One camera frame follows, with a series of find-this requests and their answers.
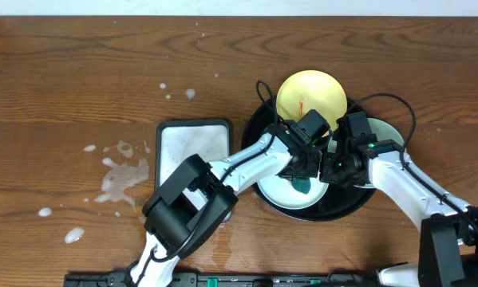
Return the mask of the green yellow sponge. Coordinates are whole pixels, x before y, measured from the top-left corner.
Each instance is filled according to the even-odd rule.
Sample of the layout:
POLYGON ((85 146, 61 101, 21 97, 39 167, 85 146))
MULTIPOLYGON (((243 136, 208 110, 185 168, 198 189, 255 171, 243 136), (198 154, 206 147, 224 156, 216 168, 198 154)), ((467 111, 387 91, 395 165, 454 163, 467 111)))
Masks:
POLYGON ((299 193, 308 194, 311 189, 311 182, 309 179, 294 179, 291 181, 291 186, 299 193))

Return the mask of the light blue plate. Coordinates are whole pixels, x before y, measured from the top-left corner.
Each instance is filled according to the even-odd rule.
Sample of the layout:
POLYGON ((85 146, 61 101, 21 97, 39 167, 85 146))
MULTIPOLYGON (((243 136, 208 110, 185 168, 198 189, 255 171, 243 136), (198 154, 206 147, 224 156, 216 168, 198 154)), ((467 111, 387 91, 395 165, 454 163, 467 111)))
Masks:
POLYGON ((329 184, 322 183, 317 178, 310 178, 311 189, 308 194, 294 190, 291 181, 277 175, 261 179, 257 185, 261 193, 275 206, 288 210, 299 210, 315 204, 326 193, 329 184))

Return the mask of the pale green plate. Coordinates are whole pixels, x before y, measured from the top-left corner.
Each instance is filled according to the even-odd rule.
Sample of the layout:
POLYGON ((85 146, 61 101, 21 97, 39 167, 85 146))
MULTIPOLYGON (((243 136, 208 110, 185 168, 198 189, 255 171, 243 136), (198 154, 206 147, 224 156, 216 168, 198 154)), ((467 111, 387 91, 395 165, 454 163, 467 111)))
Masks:
MULTIPOLYGON (((404 144, 404 140, 399 133, 399 131, 387 122, 375 118, 368 118, 369 126, 373 133, 376 134, 377 140, 394 140, 399 145, 404 144)), ((336 153, 337 151, 337 142, 338 134, 335 133, 333 138, 330 140, 330 144, 327 148, 329 153, 336 153)))

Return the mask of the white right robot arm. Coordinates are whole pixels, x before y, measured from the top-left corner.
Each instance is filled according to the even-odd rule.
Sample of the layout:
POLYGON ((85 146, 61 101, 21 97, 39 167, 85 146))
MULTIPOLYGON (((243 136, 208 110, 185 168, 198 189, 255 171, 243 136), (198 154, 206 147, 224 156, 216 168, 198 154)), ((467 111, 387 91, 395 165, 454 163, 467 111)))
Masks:
POLYGON ((346 140, 324 153, 320 180, 372 185, 420 232, 419 259, 377 271, 383 286, 478 286, 478 206, 457 198, 412 163, 393 140, 346 140))

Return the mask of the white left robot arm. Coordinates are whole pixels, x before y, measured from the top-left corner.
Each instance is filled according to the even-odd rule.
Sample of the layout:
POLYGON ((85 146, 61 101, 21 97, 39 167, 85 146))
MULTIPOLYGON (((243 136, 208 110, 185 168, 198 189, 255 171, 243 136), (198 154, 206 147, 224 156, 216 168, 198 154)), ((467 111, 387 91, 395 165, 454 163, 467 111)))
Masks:
POLYGON ((202 246, 227 217, 240 192, 278 175, 299 156, 321 150, 328 129, 270 125, 250 147, 223 159, 186 158, 144 204, 146 246, 131 268, 133 286, 166 286, 178 261, 202 246))

